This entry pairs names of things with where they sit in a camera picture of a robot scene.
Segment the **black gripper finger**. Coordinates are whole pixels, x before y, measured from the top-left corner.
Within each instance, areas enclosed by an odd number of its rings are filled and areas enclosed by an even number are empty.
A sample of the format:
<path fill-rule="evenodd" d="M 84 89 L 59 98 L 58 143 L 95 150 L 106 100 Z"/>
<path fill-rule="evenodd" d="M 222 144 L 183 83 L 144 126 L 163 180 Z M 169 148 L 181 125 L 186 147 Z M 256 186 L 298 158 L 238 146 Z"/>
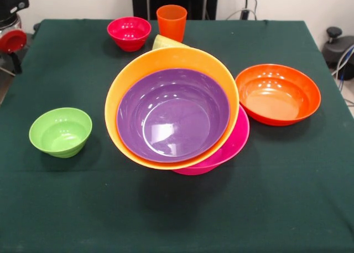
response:
<path fill-rule="evenodd" d="M 21 74 L 22 73 L 22 67 L 21 67 L 21 62 L 18 57 L 18 55 L 15 52 L 12 52 L 9 54 L 12 63 L 13 63 L 13 70 L 15 74 Z"/>

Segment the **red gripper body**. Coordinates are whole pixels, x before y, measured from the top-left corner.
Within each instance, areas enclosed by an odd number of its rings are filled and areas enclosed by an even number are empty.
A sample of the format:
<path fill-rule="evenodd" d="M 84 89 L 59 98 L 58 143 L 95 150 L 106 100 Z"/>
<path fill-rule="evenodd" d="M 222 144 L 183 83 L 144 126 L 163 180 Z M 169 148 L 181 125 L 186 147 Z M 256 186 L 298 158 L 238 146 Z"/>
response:
<path fill-rule="evenodd" d="M 1 35 L 1 52 L 13 53 L 27 43 L 27 35 L 21 29 L 10 30 Z"/>

